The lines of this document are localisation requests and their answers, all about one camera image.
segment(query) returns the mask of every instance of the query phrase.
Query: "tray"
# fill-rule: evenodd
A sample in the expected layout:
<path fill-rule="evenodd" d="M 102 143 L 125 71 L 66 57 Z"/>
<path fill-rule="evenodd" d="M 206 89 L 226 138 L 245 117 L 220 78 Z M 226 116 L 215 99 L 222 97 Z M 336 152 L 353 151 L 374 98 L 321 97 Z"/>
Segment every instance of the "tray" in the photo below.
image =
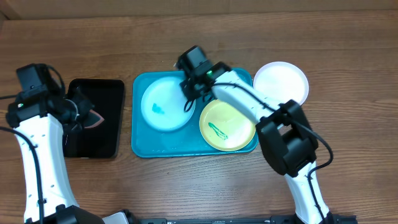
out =
<path fill-rule="evenodd" d="M 233 70 L 246 83 L 252 85 L 250 74 L 242 68 Z M 184 78 L 183 71 L 174 72 L 148 72 L 139 75 L 132 86 L 132 126 L 131 148 L 142 158 L 180 157 L 180 156 L 209 156 L 236 153 L 249 153 L 258 144 L 258 136 L 254 135 L 251 142 L 240 150 L 232 152 L 219 151 L 211 147 L 203 138 L 199 129 L 199 117 L 204 107 L 209 102 L 202 99 L 196 100 L 196 108 L 187 124 L 172 132 L 160 132 L 150 127 L 141 113 L 141 98 L 147 87 L 162 77 Z"/>

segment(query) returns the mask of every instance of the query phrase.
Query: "wooden table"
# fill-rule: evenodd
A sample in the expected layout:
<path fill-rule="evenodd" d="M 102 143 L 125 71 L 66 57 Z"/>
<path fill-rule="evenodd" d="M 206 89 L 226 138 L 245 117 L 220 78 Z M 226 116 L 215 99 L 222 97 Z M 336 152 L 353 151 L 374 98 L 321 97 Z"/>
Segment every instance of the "wooden table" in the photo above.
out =
<path fill-rule="evenodd" d="M 0 96 L 20 91 L 15 70 L 32 62 L 74 78 L 126 84 L 116 159 L 67 159 L 80 206 L 99 216 L 128 208 L 138 217 L 266 217 L 293 214 L 285 180 L 257 148 L 237 156 L 140 159 L 130 147 L 132 83 L 143 72 L 172 70 L 201 45 L 214 62 L 252 75 L 287 61 L 310 82 L 303 108 L 332 146 L 318 172 L 333 213 L 360 223 L 398 220 L 398 11 L 298 12 L 225 16 L 117 17 L 6 21 L 0 37 Z M 10 100 L 0 101 L 0 125 Z M 16 139 L 1 133 L 0 222 L 21 223 L 25 208 Z M 328 159 L 324 147 L 318 162 Z"/>

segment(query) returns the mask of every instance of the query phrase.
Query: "black cable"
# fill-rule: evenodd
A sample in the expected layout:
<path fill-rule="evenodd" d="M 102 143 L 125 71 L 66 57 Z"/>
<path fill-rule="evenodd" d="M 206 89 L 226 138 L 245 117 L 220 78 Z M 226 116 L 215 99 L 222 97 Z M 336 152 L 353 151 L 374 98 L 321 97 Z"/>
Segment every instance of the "black cable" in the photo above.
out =
<path fill-rule="evenodd" d="M 0 96 L 0 100 L 5 100 L 5 99 L 10 99 L 10 98 L 15 98 L 17 95 L 9 95 L 9 96 Z"/>
<path fill-rule="evenodd" d="M 39 196 L 39 200 L 37 203 L 39 204 L 39 222 L 40 224 L 44 223 L 44 201 L 43 201 L 43 190 L 42 190 L 42 176 L 40 174 L 40 167 L 39 167 L 39 158 L 37 157 L 35 147 L 33 146 L 32 142 L 24 136 L 22 133 L 13 130 L 11 128 L 5 128 L 0 126 L 1 131 L 7 131 L 12 134 L 16 134 L 21 137 L 25 142 L 28 144 L 30 151 L 32 151 L 33 161 L 35 164 L 36 169 L 36 181 L 37 181 L 37 194 Z"/>
<path fill-rule="evenodd" d="M 264 106 L 264 108 L 267 108 L 268 110 L 270 110 L 270 111 L 272 111 L 272 112 L 275 112 L 275 111 L 276 111 L 274 108 L 271 108 L 267 103 L 263 102 L 263 101 L 262 101 L 261 99 L 259 99 L 256 95 L 254 95 L 253 93 L 251 93 L 249 90 L 245 89 L 245 87 L 243 87 L 243 86 L 241 86 L 241 85 L 239 85 L 239 84 L 237 84 L 237 83 L 215 83 L 213 86 L 217 86 L 217 85 L 227 85 L 227 86 L 238 87 L 238 88 L 240 88 L 241 90 L 245 91 L 248 95 L 250 95 L 251 97 L 253 97 L 257 102 L 259 102 L 262 106 Z M 308 172 L 308 174 L 307 174 L 308 184 L 310 185 L 312 197 L 313 197 L 313 199 L 314 199 L 314 201 L 315 201 L 315 206 L 317 207 L 317 209 L 318 209 L 318 211 L 319 211 L 319 214 L 321 215 L 322 222 L 326 224 L 325 217 L 323 216 L 321 207 L 319 206 L 319 203 L 318 203 L 318 200 L 317 200 L 317 196 L 315 196 L 315 191 L 314 191 L 313 186 L 312 186 L 312 183 L 311 183 L 311 180 L 312 180 L 312 179 L 311 179 L 311 175 L 312 175 L 312 173 L 315 172 L 316 170 L 322 169 L 322 168 L 324 168 L 324 167 L 326 167 L 326 166 L 328 166 L 328 165 L 331 164 L 331 162 L 333 161 L 333 151 L 331 150 L 331 147 L 329 146 L 329 144 L 328 144 L 320 135 L 318 135 L 315 131 L 312 131 L 311 129 L 307 128 L 306 126 L 304 126 L 304 125 L 302 125 L 302 124 L 300 124 L 300 123 L 298 123 L 298 122 L 295 121 L 295 120 L 292 120 L 292 119 L 290 119 L 290 118 L 288 118 L 288 117 L 286 117 L 286 118 L 287 118 L 291 123 L 293 123 L 293 124 L 295 124 L 295 125 L 297 125 L 297 126 L 300 126 L 300 127 L 301 127 L 302 129 L 304 129 L 306 132 L 308 132 L 309 134 L 311 134 L 313 137 L 315 137 L 317 140 L 319 140 L 319 141 L 328 149 L 328 152 L 329 152 L 329 155 L 330 155 L 329 160 L 328 160 L 326 163 L 324 163 L 324 164 L 322 164 L 322 165 L 319 165 L 319 166 L 313 168 L 313 169 L 310 170 L 310 172 Z"/>
<path fill-rule="evenodd" d="M 66 88 L 65 88 L 65 84 L 64 84 L 64 82 L 63 82 L 63 80 L 61 78 L 61 74 L 51 65 L 47 65 L 47 68 L 49 70 L 53 71 L 58 76 L 58 78 L 60 79 L 60 83 L 61 83 L 62 96 L 65 95 L 66 94 Z"/>

